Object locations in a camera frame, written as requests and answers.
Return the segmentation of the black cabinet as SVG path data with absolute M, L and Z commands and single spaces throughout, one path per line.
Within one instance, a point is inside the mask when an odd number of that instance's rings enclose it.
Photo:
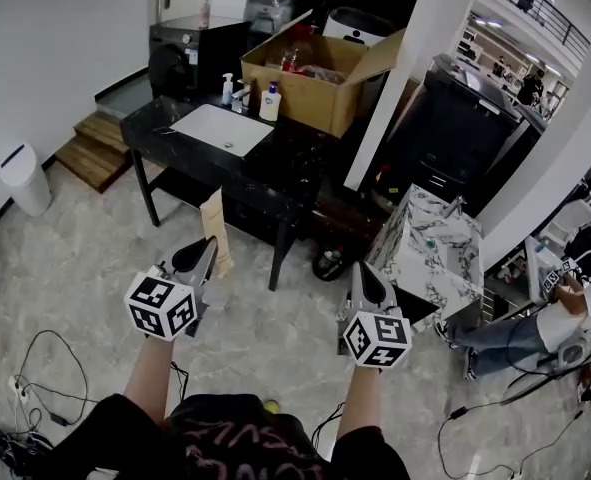
M 383 194 L 397 203 L 417 185 L 446 202 L 463 197 L 465 212 L 476 217 L 546 128 L 488 77 L 440 54 L 386 144 Z

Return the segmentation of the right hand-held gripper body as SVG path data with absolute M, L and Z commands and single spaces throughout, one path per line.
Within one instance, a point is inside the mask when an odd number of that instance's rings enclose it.
M 399 307 L 357 311 L 343 338 L 355 364 L 366 368 L 394 368 L 412 348 L 410 323 Z

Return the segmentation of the chrome faucet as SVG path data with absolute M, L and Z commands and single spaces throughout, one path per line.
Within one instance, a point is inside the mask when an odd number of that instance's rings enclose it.
M 231 95 L 231 110 L 237 113 L 245 113 L 249 109 L 251 83 L 239 80 L 241 89 Z
M 448 219 L 451 215 L 456 213 L 458 216 L 462 215 L 463 207 L 466 204 L 466 199 L 463 195 L 458 195 L 455 199 L 442 211 L 441 216 Z

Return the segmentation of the white soap pump bottle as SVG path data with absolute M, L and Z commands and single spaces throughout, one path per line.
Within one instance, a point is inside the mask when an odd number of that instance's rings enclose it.
M 269 87 L 261 93 L 259 117 L 268 122 L 276 122 L 282 95 L 278 91 L 278 83 L 271 81 Z

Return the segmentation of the black sneaker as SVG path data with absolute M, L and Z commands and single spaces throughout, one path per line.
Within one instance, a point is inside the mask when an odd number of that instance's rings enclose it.
M 18 478 L 30 479 L 52 449 L 51 442 L 37 431 L 6 432 L 0 428 L 0 460 Z

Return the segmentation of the black metal railing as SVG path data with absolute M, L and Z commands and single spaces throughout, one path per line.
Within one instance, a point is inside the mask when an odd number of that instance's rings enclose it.
M 507 0 L 548 29 L 563 46 L 587 51 L 590 40 L 550 0 Z

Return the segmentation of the white rectangular sink basin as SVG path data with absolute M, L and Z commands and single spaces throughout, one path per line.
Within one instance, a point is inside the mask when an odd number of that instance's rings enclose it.
M 171 129 L 240 158 L 274 131 L 272 126 L 211 104 L 199 106 Z

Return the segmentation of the person's left forearm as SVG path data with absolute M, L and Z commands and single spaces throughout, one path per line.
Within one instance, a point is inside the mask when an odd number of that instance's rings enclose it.
M 160 425 L 166 414 L 174 342 L 145 339 L 124 396 Z

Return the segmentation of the wooden steps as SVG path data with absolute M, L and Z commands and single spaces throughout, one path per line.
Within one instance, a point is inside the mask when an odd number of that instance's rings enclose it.
M 56 160 L 97 193 L 104 193 L 132 166 L 120 121 L 96 111 L 73 127 L 72 138 L 55 152 Z

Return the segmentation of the white marble sink cabinet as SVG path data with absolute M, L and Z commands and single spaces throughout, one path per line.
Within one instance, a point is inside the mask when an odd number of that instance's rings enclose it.
M 366 261 L 411 301 L 401 304 L 411 328 L 421 333 L 484 292 L 481 225 L 412 184 L 379 231 Z

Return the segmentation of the black bucket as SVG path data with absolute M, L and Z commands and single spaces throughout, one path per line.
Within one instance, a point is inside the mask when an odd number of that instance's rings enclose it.
M 320 280 L 330 282 L 337 279 L 345 269 L 344 247 L 321 248 L 313 263 L 313 274 Z

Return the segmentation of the brown paper strip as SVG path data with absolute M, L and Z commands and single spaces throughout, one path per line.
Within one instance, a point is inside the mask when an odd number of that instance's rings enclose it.
M 204 203 L 200 205 L 204 235 L 206 238 L 217 239 L 218 252 L 215 265 L 219 278 L 225 277 L 234 267 L 230 254 L 229 241 L 224 221 L 222 190 L 216 190 Z

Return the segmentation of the clear plastic bottle red label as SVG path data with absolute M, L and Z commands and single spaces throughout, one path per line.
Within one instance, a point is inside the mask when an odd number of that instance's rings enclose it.
M 310 64 L 314 57 L 311 38 L 314 29 L 309 25 L 296 24 L 288 30 L 288 43 L 283 50 L 281 58 L 281 70 L 284 72 L 299 73 Z

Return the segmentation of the white appliance black icon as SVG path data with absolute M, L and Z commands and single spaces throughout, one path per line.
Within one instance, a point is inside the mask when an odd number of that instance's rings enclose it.
M 396 30 L 395 25 L 384 18 L 342 6 L 329 13 L 323 36 L 372 47 Z

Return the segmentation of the clear plastic bag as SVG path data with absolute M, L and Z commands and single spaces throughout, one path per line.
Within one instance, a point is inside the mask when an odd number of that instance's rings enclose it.
M 323 68 L 318 65 L 304 65 L 299 70 L 299 74 L 334 85 L 341 85 L 347 77 L 345 73 Z

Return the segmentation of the black washing machine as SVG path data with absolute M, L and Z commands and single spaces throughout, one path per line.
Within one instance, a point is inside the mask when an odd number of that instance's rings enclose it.
M 184 99 L 193 92 L 222 93 L 225 75 L 242 75 L 250 23 L 213 16 L 207 27 L 198 15 L 149 27 L 148 76 L 154 97 Z

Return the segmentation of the clear water jug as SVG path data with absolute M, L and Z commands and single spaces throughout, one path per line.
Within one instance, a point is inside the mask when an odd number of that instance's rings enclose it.
M 246 0 L 243 20 L 252 32 L 272 36 L 310 8 L 311 0 Z

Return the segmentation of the large open cardboard box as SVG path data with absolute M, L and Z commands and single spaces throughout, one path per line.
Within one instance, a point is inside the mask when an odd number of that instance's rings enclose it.
M 391 71 L 405 31 L 389 35 L 373 46 L 345 39 L 306 33 L 300 17 L 241 57 L 242 77 L 251 82 L 251 102 L 262 100 L 270 84 L 277 84 L 281 95 L 279 114 L 340 138 L 348 130 L 362 99 L 364 82 Z M 307 65 L 343 75 L 340 84 L 283 71 L 284 54 L 304 47 Z

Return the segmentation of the person's black printed shirt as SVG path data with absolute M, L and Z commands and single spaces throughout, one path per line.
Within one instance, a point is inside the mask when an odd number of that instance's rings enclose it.
M 300 421 L 252 394 L 192 395 L 156 424 L 125 396 L 102 400 L 41 459 L 34 480 L 410 480 L 381 429 L 341 437 L 325 460 Z

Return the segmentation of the person's right forearm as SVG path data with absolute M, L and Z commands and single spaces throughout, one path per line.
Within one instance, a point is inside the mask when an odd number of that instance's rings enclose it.
M 336 440 L 339 441 L 345 435 L 361 428 L 379 427 L 380 423 L 380 372 L 375 368 L 356 366 L 340 418 Z

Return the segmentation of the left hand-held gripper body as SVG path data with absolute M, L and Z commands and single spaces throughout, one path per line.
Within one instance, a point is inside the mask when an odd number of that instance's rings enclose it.
M 172 271 L 162 261 L 136 274 L 124 305 L 134 327 L 147 336 L 165 341 L 181 334 L 194 338 L 207 308 L 206 283 L 197 286 L 194 271 Z

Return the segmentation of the black marble vanity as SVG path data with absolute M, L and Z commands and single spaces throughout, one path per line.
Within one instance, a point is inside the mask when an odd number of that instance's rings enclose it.
M 226 223 L 273 246 L 268 287 L 275 290 L 282 263 L 315 205 L 332 142 L 281 118 L 240 158 L 171 129 L 204 104 L 214 105 L 159 97 L 120 123 L 149 217 L 160 224 L 156 189 L 194 207 L 221 189 Z

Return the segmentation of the white trash bin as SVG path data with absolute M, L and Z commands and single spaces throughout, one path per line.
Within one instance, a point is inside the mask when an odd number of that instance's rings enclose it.
M 52 202 L 45 171 L 28 143 L 16 146 L 0 164 L 0 178 L 10 196 L 26 214 L 44 214 Z

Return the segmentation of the grey round device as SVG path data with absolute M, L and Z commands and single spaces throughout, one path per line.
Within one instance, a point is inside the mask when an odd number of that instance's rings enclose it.
M 558 348 L 557 366 L 559 369 L 570 369 L 582 364 L 591 353 L 589 340 L 577 335 L 564 341 Z

